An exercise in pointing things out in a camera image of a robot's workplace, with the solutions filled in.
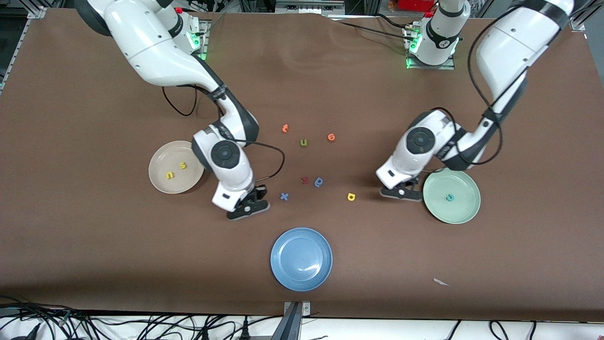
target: green plate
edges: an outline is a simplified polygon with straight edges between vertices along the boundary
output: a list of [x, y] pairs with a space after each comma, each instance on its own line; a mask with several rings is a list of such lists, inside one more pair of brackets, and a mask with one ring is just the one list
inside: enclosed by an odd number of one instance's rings
[[423, 185], [423, 201], [439, 220], [461, 224], [478, 213], [480, 191], [465, 172], [445, 168], [428, 176]]

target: blue plate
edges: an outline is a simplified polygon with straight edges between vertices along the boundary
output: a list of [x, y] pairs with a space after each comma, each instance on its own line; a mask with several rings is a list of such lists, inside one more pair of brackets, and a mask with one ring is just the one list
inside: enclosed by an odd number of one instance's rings
[[325, 282], [332, 271], [332, 248], [315, 230], [290, 229], [272, 247], [271, 268], [285, 288], [308, 292]]

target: black circular joint cap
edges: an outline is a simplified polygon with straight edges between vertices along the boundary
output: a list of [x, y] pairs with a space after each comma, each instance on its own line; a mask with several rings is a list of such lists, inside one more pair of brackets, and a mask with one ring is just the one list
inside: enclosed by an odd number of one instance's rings
[[212, 147], [212, 161], [216, 166], [233, 169], [239, 164], [239, 148], [230, 140], [221, 140]]
[[430, 129], [414, 128], [407, 135], [407, 150], [414, 155], [425, 154], [432, 150], [435, 141], [434, 134]]

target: brown table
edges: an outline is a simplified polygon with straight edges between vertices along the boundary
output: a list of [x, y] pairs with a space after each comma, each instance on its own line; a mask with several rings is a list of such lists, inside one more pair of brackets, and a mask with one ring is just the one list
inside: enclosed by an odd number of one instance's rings
[[[445, 106], [466, 128], [478, 122], [465, 57], [487, 22], [467, 23], [455, 71], [429, 71], [405, 68], [397, 38], [318, 15], [225, 15], [207, 61], [258, 118], [259, 140], [287, 154], [266, 182], [271, 209], [233, 222], [211, 204], [212, 175], [180, 195], [147, 175], [161, 145], [215, 119], [213, 104], [179, 116], [111, 38], [49, 10], [0, 96], [0, 291], [82, 309], [271, 315], [303, 299], [321, 316], [601, 321], [604, 91], [582, 33], [564, 31], [530, 70], [502, 153], [467, 172], [482, 195], [472, 221], [444, 224], [422, 203], [378, 195], [374, 171], [418, 113]], [[191, 89], [168, 94], [182, 110], [193, 101]], [[258, 176], [280, 161], [246, 153]], [[273, 242], [298, 226], [334, 255], [307, 293], [269, 265]]]

